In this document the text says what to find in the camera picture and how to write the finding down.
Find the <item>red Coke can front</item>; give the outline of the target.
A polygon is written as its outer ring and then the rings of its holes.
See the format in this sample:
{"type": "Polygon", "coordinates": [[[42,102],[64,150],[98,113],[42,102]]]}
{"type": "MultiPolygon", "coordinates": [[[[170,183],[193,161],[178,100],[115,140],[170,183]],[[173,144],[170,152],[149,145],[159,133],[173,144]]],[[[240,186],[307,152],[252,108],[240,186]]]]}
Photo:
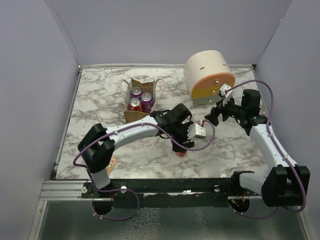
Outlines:
{"type": "Polygon", "coordinates": [[[174,150],[174,152],[178,157],[184,157],[187,153],[187,150],[182,149],[182,148],[177,148],[174,150]]]}

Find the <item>red coke can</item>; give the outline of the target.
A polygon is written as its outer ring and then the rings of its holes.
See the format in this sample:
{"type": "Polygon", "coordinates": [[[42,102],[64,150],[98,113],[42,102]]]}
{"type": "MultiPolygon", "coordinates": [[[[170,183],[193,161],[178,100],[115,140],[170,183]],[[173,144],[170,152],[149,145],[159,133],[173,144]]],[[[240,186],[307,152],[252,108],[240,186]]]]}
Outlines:
{"type": "Polygon", "coordinates": [[[177,148],[174,150],[174,152],[178,157],[184,157],[187,153],[187,150],[182,149],[182,148],[177,148]]]}
{"type": "Polygon", "coordinates": [[[153,96],[149,92],[145,92],[141,95],[140,98],[141,105],[142,105],[142,111],[144,113],[150,113],[151,109],[154,105],[153,96]]]}

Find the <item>purple Fanta can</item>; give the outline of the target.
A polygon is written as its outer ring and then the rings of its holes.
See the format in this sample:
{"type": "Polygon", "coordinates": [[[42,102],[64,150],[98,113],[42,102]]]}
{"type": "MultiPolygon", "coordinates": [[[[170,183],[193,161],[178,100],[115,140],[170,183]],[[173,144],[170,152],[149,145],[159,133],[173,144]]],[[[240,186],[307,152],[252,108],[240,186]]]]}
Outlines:
{"type": "Polygon", "coordinates": [[[143,112],[141,100],[138,98],[131,98],[128,103],[128,109],[130,111],[143,112]]]}

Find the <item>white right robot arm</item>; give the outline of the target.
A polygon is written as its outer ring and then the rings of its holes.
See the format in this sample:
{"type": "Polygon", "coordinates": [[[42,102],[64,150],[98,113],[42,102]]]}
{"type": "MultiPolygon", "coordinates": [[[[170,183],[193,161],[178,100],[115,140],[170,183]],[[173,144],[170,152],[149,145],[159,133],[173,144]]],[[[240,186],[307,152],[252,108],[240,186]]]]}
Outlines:
{"type": "Polygon", "coordinates": [[[262,197],[268,207],[302,206],[306,202],[310,171],[306,166],[299,166],[284,150],[267,122],[268,118],[260,114],[260,92],[245,89],[241,104],[235,104],[231,87],[224,84],[216,103],[205,116],[214,126],[222,120],[233,118],[255,142],[267,162],[267,177],[252,171],[235,171],[231,176],[229,189],[240,196],[250,190],[262,197]]]}

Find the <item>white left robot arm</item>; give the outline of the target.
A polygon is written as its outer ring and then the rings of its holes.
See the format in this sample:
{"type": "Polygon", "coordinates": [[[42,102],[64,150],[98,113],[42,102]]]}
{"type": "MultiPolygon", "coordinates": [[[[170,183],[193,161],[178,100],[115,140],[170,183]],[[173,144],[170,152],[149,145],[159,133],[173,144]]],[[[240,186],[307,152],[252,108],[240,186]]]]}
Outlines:
{"type": "Polygon", "coordinates": [[[146,117],[125,125],[105,128],[98,123],[91,127],[77,148],[85,167],[93,179],[93,191],[97,196],[106,197],[111,190],[107,166],[115,150],[135,141],[168,134],[172,150],[186,153],[195,146],[188,136],[193,124],[190,110],[179,103],[171,110],[153,111],[146,117]]]}

